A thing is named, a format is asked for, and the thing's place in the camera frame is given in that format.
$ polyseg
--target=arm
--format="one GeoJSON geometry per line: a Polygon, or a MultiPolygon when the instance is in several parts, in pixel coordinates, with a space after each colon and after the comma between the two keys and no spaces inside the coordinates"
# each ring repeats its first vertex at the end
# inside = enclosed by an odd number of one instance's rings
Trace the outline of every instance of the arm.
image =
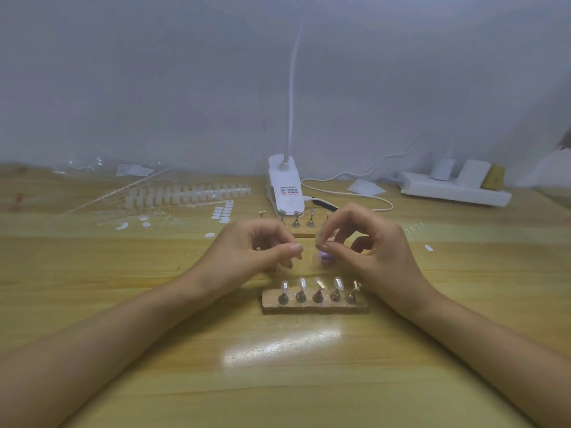
{"type": "Polygon", "coordinates": [[[350,204],[327,220],[316,246],[345,262],[365,287],[456,353],[538,424],[571,426],[571,360],[440,294],[423,276],[395,222],[350,204]],[[336,229],[335,239],[327,241],[336,229]],[[345,246],[356,230],[367,236],[345,246]]]}
{"type": "Polygon", "coordinates": [[[302,249],[278,221],[227,225],[181,276],[4,356],[0,426],[59,426],[166,331],[302,249]]]}

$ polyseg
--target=hand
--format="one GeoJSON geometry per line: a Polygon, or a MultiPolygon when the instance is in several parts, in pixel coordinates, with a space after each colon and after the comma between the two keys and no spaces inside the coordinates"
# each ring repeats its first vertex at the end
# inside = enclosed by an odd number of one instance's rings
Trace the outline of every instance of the hand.
{"type": "Polygon", "coordinates": [[[222,229],[189,273],[221,297],[278,263],[291,268],[291,259],[301,259],[302,251],[278,220],[237,220],[222,229]]]}
{"type": "Polygon", "coordinates": [[[409,319],[439,295],[418,267],[400,225],[356,204],[331,215],[316,235],[316,247],[344,261],[365,288],[409,319]],[[326,241],[336,229],[334,241],[326,241]],[[348,248],[345,240],[355,231],[367,236],[357,237],[348,248]]]}

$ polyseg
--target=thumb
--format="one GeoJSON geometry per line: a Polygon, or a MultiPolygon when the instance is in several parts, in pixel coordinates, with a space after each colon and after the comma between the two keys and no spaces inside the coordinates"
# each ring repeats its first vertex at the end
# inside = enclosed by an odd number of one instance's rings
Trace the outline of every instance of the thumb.
{"type": "Polygon", "coordinates": [[[343,259],[353,267],[360,267],[363,256],[342,243],[327,241],[323,244],[317,244],[318,250],[332,255],[336,259],[343,259]]]}
{"type": "Polygon", "coordinates": [[[284,243],[256,252],[261,270],[275,266],[277,263],[299,257],[303,252],[303,245],[299,243],[284,243]]]}

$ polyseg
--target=white paper piece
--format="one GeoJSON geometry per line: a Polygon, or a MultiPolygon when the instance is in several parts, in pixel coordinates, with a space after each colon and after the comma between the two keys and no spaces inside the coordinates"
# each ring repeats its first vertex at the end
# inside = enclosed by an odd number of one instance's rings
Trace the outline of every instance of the white paper piece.
{"type": "Polygon", "coordinates": [[[383,188],[378,187],[375,183],[370,181],[357,179],[353,185],[347,188],[348,191],[358,193],[359,195],[375,196],[380,193],[386,192],[383,188]]]}
{"type": "Polygon", "coordinates": [[[131,165],[131,164],[120,164],[117,166],[117,176],[139,176],[147,177],[155,172],[154,169],[145,168],[141,165],[131,165]]]}

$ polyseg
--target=power strip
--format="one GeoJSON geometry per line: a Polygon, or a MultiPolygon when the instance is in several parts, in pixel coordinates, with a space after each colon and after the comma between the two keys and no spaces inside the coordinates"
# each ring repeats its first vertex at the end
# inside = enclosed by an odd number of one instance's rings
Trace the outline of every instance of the power strip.
{"type": "Polygon", "coordinates": [[[473,202],[476,204],[505,207],[512,194],[506,191],[493,191],[482,188],[465,188],[456,184],[456,179],[448,181],[432,179],[426,174],[401,172],[397,178],[400,192],[418,197],[440,198],[443,200],[473,202]]]}

